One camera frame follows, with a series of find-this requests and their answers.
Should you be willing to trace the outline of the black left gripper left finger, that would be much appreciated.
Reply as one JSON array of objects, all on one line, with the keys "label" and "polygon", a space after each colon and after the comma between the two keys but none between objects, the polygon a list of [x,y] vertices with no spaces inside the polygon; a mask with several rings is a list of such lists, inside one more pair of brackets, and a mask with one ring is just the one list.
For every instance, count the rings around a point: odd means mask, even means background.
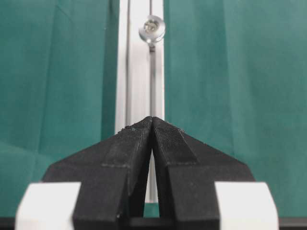
[{"label": "black left gripper left finger", "polygon": [[151,156],[152,118],[51,164],[44,182],[80,182],[76,230],[117,230],[120,219],[142,217]]}]

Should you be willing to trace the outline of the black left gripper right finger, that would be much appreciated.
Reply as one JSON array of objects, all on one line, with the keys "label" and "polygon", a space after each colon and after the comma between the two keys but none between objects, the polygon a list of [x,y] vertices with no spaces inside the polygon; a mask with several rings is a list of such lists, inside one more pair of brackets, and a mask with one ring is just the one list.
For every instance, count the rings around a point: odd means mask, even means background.
[{"label": "black left gripper right finger", "polygon": [[178,230],[219,229],[214,183],[253,182],[249,167],[158,117],[152,137],[160,217]]}]

